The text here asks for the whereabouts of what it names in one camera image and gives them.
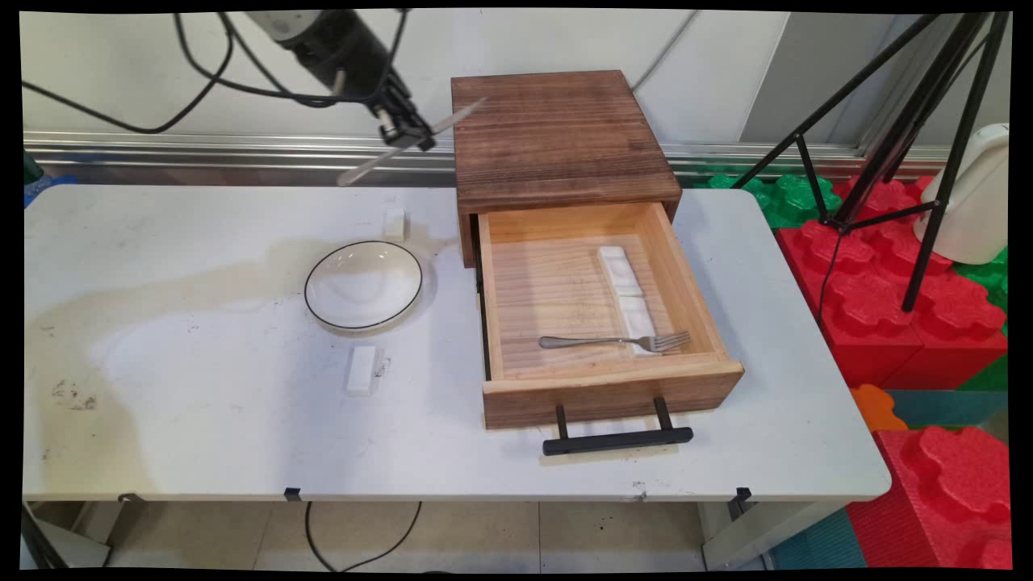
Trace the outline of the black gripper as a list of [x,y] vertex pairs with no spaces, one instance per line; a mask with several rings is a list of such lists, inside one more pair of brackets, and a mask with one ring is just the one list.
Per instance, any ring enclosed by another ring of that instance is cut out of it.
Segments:
[[[374,108],[383,143],[392,148],[435,147],[431,125],[411,99],[411,92],[394,67],[409,11],[399,23],[387,48],[355,10],[315,10],[314,19],[291,31],[281,47],[321,82],[333,97]],[[394,111],[385,106],[394,99]]]

